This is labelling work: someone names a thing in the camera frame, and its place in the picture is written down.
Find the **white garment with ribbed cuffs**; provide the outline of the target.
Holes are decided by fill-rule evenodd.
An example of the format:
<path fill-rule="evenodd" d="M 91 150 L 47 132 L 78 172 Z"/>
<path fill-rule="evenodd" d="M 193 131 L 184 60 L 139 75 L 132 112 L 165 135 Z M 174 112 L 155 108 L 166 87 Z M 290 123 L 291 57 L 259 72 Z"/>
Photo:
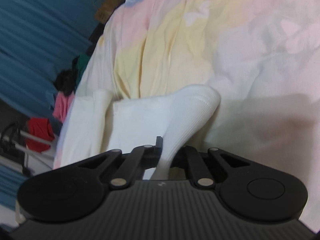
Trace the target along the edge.
<path fill-rule="evenodd" d="M 220 95 L 206 85 L 189 85 L 166 96 L 114 101 L 108 90 L 75 96 L 61 130 L 54 167 L 76 163 L 108 150 L 131 152 L 163 138 L 152 175 L 165 180 L 174 156 L 212 117 Z"/>

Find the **pink garment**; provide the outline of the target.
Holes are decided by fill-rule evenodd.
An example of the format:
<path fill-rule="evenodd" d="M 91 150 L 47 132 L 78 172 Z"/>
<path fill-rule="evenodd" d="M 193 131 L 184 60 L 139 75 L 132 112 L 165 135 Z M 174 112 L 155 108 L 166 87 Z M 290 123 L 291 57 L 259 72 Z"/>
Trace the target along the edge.
<path fill-rule="evenodd" d="M 72 92 L 69 96 L 65 96 L 63 92 L 58 92 L 54 110 L 53 117 L 59 122 L 64 123 L 67 117 L 68 110 L 71 106 L 71 103 L 74 99 L 74 92 Z"/>

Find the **red garment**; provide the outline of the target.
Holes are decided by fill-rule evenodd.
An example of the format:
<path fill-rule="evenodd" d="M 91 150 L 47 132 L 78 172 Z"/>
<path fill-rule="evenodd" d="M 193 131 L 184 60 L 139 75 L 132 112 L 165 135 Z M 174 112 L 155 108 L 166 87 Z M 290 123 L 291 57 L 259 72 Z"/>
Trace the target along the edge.
<path fill-rule="evenodd" d="M 40 139 L 52 142 L 55 139 L 52 126 L 47 118 L 30 118 L 27 122 L 28 133 Z M 50 145 L 27 138 L 26 145 L 32 151 L 43 152 L 50 149 Z"/>

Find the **black garment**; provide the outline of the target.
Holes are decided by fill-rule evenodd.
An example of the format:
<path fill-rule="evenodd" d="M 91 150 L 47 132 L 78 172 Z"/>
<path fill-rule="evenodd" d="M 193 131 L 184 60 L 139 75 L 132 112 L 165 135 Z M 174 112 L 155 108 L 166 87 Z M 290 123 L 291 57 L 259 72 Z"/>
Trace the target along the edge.
<path fill-rule="evenodd" d="M 76 67 L 78 59 L 79 57 L 74 58 L 71 69 L 60 72 L 53 83 L 54 87 L 59 92 L 63 92 L 64 96 L 70 96 L 74 92 L 78 76 L 78 69 Z"/>

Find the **green garment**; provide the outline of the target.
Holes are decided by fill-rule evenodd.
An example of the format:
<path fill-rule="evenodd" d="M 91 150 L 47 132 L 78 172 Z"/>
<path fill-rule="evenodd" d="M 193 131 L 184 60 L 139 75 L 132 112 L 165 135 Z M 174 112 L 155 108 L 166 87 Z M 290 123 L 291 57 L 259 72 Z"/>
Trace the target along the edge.
<path fill-rule="evenodd" d="M 86 70 L 86 67 L 88 65 L 88 62 L 90 60 L 90 56 L 86 54 L 81 54 L 78 57 L 75 58 L 75 70 L 76 70 L 76 86 L 79 85 L 82 75 L 84 74 L 84 71 Z"/>

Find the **pastel patterned bed sheet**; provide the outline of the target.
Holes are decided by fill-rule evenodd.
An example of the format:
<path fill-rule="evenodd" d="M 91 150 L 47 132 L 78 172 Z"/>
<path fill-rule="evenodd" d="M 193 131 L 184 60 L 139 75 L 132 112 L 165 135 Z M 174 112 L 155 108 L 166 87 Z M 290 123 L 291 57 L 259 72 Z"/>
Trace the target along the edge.
<path fill-rule="evenodd" d="M 220 95 L 185 145 L 217 147 L 298 177 L 319 230 L 319 0 L 125 0 L 75 96 L 114 101 L 206 85 Z"/>

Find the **cardboard box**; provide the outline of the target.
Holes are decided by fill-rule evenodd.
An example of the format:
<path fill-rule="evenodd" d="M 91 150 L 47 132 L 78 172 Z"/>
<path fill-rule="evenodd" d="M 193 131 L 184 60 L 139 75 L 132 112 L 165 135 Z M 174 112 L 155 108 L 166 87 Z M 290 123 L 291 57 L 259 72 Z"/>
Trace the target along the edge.
<path fill-rule="evenodd" d="M 94 18 L 98 22 L 105 24 L 113 14 L 113 12 L 119 6 L 121 6 L 123 2 L 124 0 L 104 0 L 101 6 L 98 8 L 97 12 L 95 13 Z"/>

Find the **blue curtain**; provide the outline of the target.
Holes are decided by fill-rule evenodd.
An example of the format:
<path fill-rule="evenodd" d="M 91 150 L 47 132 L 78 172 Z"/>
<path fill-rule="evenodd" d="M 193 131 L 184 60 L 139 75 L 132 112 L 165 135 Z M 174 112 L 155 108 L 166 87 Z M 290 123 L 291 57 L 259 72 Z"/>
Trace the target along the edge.
<path fill-rule="evenodd" d="M 1 0 L 1 100 L 54 131 L 54 81 L 91 45 L 103 0 Z"/>

